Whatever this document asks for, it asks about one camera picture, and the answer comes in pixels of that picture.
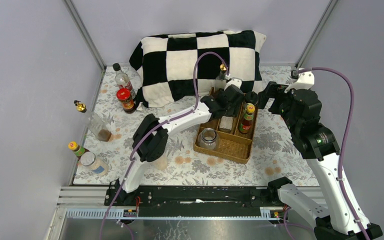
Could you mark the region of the black cap shaker bottle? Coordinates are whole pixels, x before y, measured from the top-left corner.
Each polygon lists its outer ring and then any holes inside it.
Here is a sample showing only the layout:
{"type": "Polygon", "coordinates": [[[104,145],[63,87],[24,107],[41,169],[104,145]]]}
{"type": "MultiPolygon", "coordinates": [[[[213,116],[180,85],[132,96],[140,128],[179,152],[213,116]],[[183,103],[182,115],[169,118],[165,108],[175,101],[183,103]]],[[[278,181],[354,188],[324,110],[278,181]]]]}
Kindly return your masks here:
{"type": "Polygon", "coordinates": [[[256,106],[258,104],[258,101],[259,101],[259,96],[254,91],[249,91],[245,94],[244,102],[246,104],[253,104],[254,106],[256,106]]]}

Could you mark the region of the glass cruet gold spout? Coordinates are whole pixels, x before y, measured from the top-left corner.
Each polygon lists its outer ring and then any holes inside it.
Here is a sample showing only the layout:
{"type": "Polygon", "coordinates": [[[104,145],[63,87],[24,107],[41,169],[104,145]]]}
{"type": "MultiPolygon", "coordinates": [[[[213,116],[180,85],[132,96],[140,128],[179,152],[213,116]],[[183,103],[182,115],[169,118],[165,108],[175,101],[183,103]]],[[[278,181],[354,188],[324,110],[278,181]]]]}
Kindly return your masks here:
{"type": "Polygon", "coordinates": [[[219,72],[218,76],[215,78],[215,85],[214,85],[215,91],[223,90],[226,86],[226,83],[227,83],[227,79],[226,79],[227,68],[226,68],[226,66],[222,63],[219,66],[219,69],[220,69],[220,72],[219,72]]]}

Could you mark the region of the green bottle yellow cap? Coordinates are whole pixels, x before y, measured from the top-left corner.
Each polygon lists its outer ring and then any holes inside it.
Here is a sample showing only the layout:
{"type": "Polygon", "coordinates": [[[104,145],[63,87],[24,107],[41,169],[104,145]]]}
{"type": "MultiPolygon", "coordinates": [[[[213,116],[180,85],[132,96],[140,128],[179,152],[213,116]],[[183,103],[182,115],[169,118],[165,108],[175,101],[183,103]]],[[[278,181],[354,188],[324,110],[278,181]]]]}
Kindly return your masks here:
{"type": "Polygon", "coordinates": [[[242,119],[238,125],[238,130],[242,134],[247,134],[251,129],[254,120],[256,107],[252,103],[247,103],[243,110],[242,119]]]}

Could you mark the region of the woven wicker tray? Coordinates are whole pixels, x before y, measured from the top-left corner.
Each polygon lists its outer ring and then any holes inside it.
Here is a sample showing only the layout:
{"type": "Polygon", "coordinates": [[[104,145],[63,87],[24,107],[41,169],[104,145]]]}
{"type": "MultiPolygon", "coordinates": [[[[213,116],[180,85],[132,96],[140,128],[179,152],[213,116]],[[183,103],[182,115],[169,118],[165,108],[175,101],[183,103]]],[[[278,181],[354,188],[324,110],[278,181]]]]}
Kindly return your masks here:
{"type": "Polygon", "coordinates": [[[237,117],[234,117],[231,132],[230,133],[222,132],[222,131],[219,131],[219,122],[222,117],[212,118],[212,113],[215,112],[217,107],[217,104],[213,97],[213,94],[215,93],[216,93],[215,89],[212,88],[209,95],[204,96],[200,100],[200,102],[204,104],[204,106],[209,107],[210,118],[209,120],[207,120],[206,122],[202,123],[199,126],[198,134],[195,138],[193,149],[199,153],[231,160],[233,162],[240,163],[240,164],[246,164],[249,161],[251,156],[253,136],[255,132],[255,125],[256,125],[257,115],[258,115],[258,109],[257,109],[258,105],[255,105],[254,119],[252,121],[252,126],[249,132],[246,134],[239,132],[238,126],[243,117],[243,111],[246,105],[244,101],[246,93],[244,93],[243,102],[240,106],[240,112],[237,117]],[[216,130],[216,132],[219,135],[218,147],[215,150],[208,150],[198,146],[198,136],[201,133],[201,131],[205,128],[212,128],[216,130]]]}

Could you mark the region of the glass jar silver lid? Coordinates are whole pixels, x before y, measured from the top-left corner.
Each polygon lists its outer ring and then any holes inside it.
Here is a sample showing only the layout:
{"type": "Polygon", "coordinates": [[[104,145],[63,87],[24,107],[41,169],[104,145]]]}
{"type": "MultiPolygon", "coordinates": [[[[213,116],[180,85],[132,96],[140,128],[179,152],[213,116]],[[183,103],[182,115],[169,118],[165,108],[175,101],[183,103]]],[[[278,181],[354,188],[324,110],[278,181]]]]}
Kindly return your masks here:
{"type": "Polygon", "coordinates": [[[219,134],[213,128],[204,128],[198,135],[197,145],[207,150],[215,150],[219,145],[219,134]]]}

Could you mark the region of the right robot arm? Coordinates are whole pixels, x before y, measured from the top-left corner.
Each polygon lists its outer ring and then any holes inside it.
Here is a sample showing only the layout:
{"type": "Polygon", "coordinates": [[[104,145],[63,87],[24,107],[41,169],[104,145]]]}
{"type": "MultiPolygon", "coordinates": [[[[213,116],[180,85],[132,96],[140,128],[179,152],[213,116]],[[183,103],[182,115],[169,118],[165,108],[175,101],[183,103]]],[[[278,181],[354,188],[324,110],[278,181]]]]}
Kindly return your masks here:
{"type": "Polygon", "coordinates": [[[268,183],[267,201],[273,206],[285,204],[292,208],[312,227],[318,240],[381,237],[381,227],[369,221],[355,199],[340,166],[341,150],[333,132],[320,123],[322,103],[317,94],[271,81],[258,96],[260,109],[273,99],[269,111],[283,118],[294,147],[318,181],[326,207],[306,196],[286,177],[268,183]]]}

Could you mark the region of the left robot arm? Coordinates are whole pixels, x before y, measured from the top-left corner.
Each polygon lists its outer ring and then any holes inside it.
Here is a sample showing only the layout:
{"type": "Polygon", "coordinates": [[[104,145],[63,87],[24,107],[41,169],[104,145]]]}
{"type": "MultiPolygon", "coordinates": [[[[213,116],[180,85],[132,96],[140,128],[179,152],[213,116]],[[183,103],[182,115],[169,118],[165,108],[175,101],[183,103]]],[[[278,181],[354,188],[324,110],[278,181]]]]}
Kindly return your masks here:
{"type": "Polygon", "coordinates": [[[163,156],[171,135],[227,116],[242,103],[244,96],[239,87],[230,85],[216,96],[198,98],[195,105],[175,114],[156,117],[151,113],[145,116],[132,137],[130,164],[119,178],[116,199],[124,206],[134,202],[134,191],[140,186],[145,171],[152,162],[163,156]]]}

